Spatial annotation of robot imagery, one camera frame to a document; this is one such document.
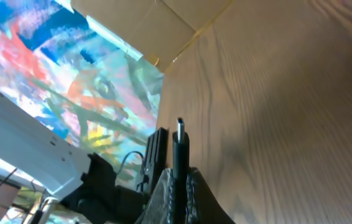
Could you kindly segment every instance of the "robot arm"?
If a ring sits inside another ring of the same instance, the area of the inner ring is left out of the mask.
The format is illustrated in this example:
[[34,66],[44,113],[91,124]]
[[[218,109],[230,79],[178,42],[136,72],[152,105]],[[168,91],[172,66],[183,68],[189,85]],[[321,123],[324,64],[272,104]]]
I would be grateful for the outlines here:
[[[163,171],[168,132],[160,128],[149,137],[137,192],[115,186],[116,173],[111,164],[60,139],[0,93],[0,158],[34,177],[67,209],[83,214],[93,224],[233,223],[202,176],[189,168],[189,138],[187,133],[184,135],[182,122],[178,121],[178,132],[173,134],[172,171]],[[163,182],[165,191],[155,190],[157,193],[152,195],[161,173],[167,179]],[[172,178],[164,175],[171,173]],[[159,204],[155,195],[163,199]],[[150,196],[153,198],[145,210]],[[185,213],[186,206],[188,211],[196,211],[194,221],[187,221],[191,215]],[[153,218],[160,217],[157,212],[168,217],[153,222]],[[33,220],[40,223],[43,214],[37,213],[40,216]]]
[[0,158],[45,185],[60,200],[88,172],[87,153],[56,136],[0,93]]

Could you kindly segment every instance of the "cardboard box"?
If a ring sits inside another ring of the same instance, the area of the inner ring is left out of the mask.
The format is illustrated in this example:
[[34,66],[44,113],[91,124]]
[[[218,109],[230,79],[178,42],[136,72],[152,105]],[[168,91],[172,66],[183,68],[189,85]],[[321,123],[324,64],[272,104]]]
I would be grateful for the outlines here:
[[164,71],[229,0],[72,0]]

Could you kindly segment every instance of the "abstract painting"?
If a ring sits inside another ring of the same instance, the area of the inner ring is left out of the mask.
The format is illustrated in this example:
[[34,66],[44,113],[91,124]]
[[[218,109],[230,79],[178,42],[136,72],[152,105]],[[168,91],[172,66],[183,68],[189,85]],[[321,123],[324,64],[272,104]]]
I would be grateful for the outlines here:
[[[0,0],[0,91],[117,171],[155,131],[163,74],[51,0]],[[117,182],[131,187],[141,158]]]

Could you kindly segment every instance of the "wood grain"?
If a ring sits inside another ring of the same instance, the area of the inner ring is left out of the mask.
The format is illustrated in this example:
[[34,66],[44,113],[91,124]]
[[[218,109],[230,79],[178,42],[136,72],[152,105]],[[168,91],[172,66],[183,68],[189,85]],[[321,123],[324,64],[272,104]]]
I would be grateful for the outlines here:
[[165,73],[158,127],[185,119],[236,223],[352,223],[352,35],[325,4],[235,0]]

